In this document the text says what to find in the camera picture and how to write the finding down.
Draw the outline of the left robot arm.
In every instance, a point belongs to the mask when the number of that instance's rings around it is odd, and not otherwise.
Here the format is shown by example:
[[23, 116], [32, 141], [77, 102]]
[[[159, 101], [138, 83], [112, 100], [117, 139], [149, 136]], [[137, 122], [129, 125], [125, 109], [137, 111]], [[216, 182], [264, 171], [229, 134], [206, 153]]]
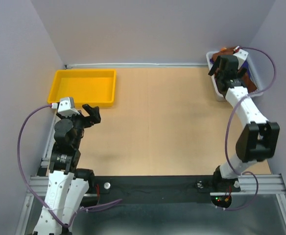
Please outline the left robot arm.
[[101, 122], [99, 107], [84, 104], [70, 116], [58, 114], [54, 126], [45, 205], [34, 228], [35, 235], [70, 235], [73, 220], [85, 193], [95, 189], [95, 175], [90, 169], [78, 169], [84, 130]]

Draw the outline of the brown towel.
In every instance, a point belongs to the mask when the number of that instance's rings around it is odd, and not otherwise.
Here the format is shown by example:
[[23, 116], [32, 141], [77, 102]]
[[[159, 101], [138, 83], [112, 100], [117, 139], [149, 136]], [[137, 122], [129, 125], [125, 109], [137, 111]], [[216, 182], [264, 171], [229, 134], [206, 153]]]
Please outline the brown towel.
[[[236, 50], [236, 47], [223, 47], [219, 52], [214, 53], [211, 58], [210, 62], [214, 64], [217, 56], [219, 55], [231, 55]], [[254, 92], [257, 89], [257, 86], [255, 83], [251, 80], [251, 77], [248, 77], [248, 74], [246, 73], [245, 76], [242, 78], [245, 85], [247, 86], [248, 92]]]

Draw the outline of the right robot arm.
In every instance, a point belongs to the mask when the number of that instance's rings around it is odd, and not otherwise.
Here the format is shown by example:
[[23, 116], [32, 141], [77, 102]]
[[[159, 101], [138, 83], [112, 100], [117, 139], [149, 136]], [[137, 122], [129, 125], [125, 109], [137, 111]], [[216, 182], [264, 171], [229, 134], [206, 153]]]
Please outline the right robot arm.
[[209, 75], [215, 78], [219, 93], [233, 107], [230, 119], [238, 116], [243, 127], [235, 154], [226, 156], [226, 162], [213, 174], [212, 187], [217, 191], [227, 188], [250, 166], [272, 158], [280, 132], [278, 123], [270, 122], [252, 100], [243, 80], [247, 70], [242, 65], [246, 58], [247, 52], [219, 55], [209, 71]]

